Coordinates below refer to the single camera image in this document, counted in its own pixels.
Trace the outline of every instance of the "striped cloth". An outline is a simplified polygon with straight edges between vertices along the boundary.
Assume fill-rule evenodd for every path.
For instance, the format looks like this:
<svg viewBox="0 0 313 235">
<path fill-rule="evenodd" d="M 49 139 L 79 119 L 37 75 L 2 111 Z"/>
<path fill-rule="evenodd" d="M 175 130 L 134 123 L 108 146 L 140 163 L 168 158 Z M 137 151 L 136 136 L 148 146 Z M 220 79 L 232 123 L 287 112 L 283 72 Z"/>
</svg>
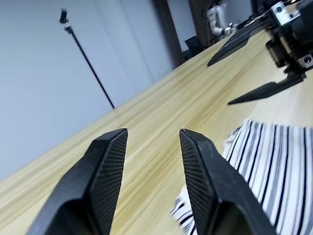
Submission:
<svg viewBox="0 0 313 235">
<path fill-rule="evenodd" d="M 313 235 L 313 129 L 246 120 L 224 142 L 223 157 L 244 177 L 279 235 Z M 187 188 L 171 212 L 196 235 Z"/>
</svg>

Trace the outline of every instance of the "microphone stand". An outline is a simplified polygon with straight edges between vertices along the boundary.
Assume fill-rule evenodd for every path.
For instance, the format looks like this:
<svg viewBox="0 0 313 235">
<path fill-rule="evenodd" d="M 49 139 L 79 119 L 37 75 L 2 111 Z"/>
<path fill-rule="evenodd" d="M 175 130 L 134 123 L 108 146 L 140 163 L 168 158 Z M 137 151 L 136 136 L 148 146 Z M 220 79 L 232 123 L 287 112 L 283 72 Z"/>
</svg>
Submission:
<svg viewBox="0 0 313 235">
<path fill-rule="evenodd" d="M 114 109 L 115 106 L 114 106 L 114 104 L 112 103 L 112 101 L 111 101 L 111 99 L 110 99 L 110 97 L 109 97 L 109 95 L 108 95 L 106 89 L 104 88 L 103 84 L 101 83 L 101 81 L 100 81 L 98 75 L 96 74 L 95 70 L 93 69 L 93 67 L 92 67 L 92 65 L 91 65 L 91 63 L 90 63 L 88 57 L 86 56 L 86 54 L 85 54 L 85 52 L 84 52 L 82 46 L 80 45 L 79 41 L 77 40 L 77 38 L 76 38 L 76 36 L 75 36 L 75 34 L 74 34 L 74 31 L 73 31 L 72 27 L 71 27 L 70 24 L 68 23 L 68 20 L 67 20 L 67 11 L 66 11 L 65 9 L 61 9 L 61 11 L 62 11 L 62 12 L 61 12 L 61 17 L 60 17 L 60 23 L 61 23 L 61 24 L 66 24 L 65 27 L 64 27 L 65 31 L 72 35 L 72 37 L 73 37 L 74 41 L 76 42 L 78 48 L 80 49 L 81 53 L 83 54 L 83 56 L 84 56 L 84 58 L 85 58 L 87 64 L 89 65 L 89 67 L 90 67 L 90 69 L 91 69 L 91 71 L 92 71 L 94 77 L 96 78 L 96 80 L 97 80 L 99 86 L 101 87 L 101 89 L 102 89 L 104 95 L 107 97 L 107 99 L 108 99 L 108 101 L 109 101 L 109 103 L 110 103 L 112 109 Z"/>
</svg>

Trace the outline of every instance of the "gray wall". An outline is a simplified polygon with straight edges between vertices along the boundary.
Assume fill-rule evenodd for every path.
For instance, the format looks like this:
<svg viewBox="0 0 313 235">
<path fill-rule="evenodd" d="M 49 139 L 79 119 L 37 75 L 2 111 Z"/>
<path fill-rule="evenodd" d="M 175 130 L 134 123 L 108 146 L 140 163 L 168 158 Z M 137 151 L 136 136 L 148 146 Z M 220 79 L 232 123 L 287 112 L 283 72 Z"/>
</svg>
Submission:
<svg viewBox="0 0 313 235">
<path fill-rule="evenodd" d="M 142 8 L 119 0 L 1 1 L 0 180 L 111 110 L 58 23 L 60 8 L 115 105 L 173 69 L 150 4 L 132 2 Z"/>
<path fill-rule="evenodd" d="M 196 29 L 188 0 L 167 0 L 170 8 L 179 44 L 182 51 L 188 50 L 185 40 L 195 36 Z"/>
<path fill-rule="evenodd" d="M 251 0 L 223 0 L 227 3 L 227 21 L 241 23 L 252 15 Z"/>
</svg>

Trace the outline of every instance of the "light wood tabletop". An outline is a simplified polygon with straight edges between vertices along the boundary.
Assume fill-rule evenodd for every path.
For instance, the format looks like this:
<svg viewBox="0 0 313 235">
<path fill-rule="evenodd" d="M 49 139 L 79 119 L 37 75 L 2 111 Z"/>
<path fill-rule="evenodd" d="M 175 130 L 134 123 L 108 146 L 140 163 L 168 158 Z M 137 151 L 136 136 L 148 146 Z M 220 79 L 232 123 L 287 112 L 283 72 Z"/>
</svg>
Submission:
<svg viewBox="0 0 313 235">
<path fill-rule="evenodd" d="M 246 118 L 313 126 L 313 73 L 305 82 L 271 98 L 234 106 L 227 102 L 264 83 L 285 78 L 265 49 L 265 32 L 223 61 L 206 64 L 223 42 L 187 61 L 73 137 L 0 182 L 0 234 L 25 234 L 63 174 L 93 139 L 126 127 L 129 131 L 113 235 L 181 235 L 171 218 L 184 185 L 179 129 L 223 141 Z"/>
</svg>

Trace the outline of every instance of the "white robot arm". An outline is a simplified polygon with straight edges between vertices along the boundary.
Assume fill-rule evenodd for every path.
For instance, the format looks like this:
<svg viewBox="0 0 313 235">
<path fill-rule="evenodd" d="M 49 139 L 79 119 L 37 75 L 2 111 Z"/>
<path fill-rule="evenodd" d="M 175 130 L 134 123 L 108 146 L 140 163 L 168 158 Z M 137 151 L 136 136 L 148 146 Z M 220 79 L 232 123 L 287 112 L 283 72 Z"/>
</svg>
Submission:
<svg viewBox="0 0 313 235">
<path fill-rule="evenodd" d="M 225 3 L 215 5 L 207 11 L 210 28 L 214 36 L 220 38 L 232 33 L 231 24 L 226 23 L 225 18 Z"/>
</svg>

